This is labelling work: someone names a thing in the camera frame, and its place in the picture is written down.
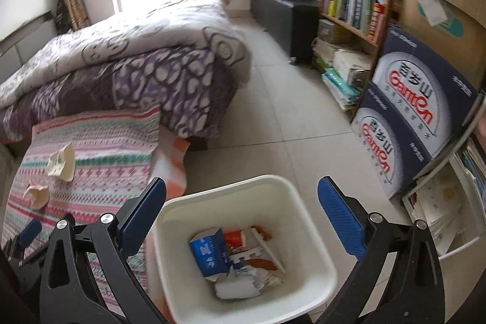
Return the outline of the blue cardboard box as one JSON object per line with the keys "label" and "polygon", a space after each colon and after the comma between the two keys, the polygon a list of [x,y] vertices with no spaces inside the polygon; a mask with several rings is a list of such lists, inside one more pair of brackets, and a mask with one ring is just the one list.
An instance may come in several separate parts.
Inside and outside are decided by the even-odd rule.
{"label": "blue cardboard box", "polygon": [[189,242],[193,258],[204,278],[226,274],[231,269],[221,228],[214,228],[196,234]]}

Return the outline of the red snack wrapper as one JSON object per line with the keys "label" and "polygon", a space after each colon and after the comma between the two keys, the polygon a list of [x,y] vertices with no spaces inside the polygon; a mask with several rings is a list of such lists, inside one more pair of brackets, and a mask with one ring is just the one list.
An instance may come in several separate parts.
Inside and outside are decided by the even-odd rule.
{"label": "red snack wrapper", "polygon": [[223,239],[230,254],[249,250],[254,244],[251,239],[250,229],[225,232]]}

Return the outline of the white plastic trash bin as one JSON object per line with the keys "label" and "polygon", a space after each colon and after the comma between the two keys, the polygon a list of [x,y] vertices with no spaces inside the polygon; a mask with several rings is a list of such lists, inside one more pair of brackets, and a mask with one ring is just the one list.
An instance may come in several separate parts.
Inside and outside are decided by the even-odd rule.
{"label": "white plastic trash bin", "polygon": [[280,176],[172,199],[153,238],[177,323],[285,323],[336,290],[324,241],[296,187]]}

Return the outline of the striped patterned blanket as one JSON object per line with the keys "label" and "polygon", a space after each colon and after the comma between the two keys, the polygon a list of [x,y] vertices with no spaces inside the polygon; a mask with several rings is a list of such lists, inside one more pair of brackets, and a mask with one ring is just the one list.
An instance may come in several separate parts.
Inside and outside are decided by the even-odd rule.
{"label": "striped patterned blanket", "polygon": [[[30,145],[7,186],[1,242],[14,238],[36,218],[42,230],[26,249],[30,255],[50,239],[66,214],[77,224],[94,223],[139,196],[154,178],[165,182],[167,199],[182,196],[187,187],[183,162],[189,143],[162,126],[160,116],[156,106],[100,110],[34,126]],[[72,182],[46,174],[50,156],[68,144],[76,157]],[[50,190],[50,200],[40,210],[31,209],[23,199],[30,185]]]}

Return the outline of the white shelf with papers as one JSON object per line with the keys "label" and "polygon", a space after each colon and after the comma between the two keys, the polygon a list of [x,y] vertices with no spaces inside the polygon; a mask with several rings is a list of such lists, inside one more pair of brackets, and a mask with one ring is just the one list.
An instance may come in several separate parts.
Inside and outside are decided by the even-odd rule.
{"label": "white shelf with papers", "polygon": [[411,221],[427,224],[442,260],[485,234],[485,92],[463,134],[401,203]]}

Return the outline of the ganten water box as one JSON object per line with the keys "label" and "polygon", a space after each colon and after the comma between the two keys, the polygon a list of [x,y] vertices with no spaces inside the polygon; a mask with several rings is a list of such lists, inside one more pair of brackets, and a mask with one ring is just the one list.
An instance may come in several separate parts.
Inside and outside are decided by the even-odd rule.
{"label": "ganten water box", "polygon": [[465,125],[478,92],[447,60],[397,26],[371,79],[436,158]]}
{"label": "ganten water box", "polygon": [[405,193],[432,160],[413,129],[372,83],[363,92],[352,128],[390,199]]}

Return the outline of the grey bed headboard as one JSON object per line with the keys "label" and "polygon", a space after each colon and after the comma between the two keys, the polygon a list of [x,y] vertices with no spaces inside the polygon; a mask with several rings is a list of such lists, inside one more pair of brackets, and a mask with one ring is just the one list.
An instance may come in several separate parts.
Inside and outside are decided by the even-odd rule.
{"label": "grey bed headboard", "polygon": [[44,13],[1,41],[0,82],[3,83],[57,36],[54,17]]}

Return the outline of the white cartoon print duvet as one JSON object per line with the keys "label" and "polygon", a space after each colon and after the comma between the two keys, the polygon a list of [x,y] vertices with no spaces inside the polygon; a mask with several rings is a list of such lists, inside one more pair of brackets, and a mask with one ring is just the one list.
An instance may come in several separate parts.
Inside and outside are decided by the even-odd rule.
{"label": "white cartoon print duvet", "polygon": [[1,106],[84,67],[177,45],[210,49],[239,82],[250,79],[250,51],[222,0],[167,0],[150,12],[121,12],[54,37],[2,83]]}

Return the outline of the brown cardboard box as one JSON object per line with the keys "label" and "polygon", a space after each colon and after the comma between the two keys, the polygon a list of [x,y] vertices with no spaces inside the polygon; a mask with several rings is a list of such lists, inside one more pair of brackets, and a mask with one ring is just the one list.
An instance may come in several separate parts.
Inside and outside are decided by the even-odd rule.
{"label": "brown cardboard box", "polygon": [[399,26],[475,88],[485,79],[485,0],[402,0]]}

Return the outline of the black storage ottoman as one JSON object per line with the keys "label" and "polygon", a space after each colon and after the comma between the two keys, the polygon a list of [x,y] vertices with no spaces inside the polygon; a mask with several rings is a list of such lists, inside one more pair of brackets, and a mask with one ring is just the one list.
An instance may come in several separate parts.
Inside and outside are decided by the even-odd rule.
{"label": "black storage ottoman", "polygon": [[310,63],[320,10],[315,0],[250,0],[255,21],[294,63]]}

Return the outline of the wooden bookshelf with books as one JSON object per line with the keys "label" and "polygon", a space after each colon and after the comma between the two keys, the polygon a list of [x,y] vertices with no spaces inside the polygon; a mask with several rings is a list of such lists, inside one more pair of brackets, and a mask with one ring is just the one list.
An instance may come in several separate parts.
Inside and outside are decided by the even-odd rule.
{"label": "wooden bookshelf with books", "polygon": [[339,108],[353,115],[371,78],[391,0],[320,0],[313,65]]}

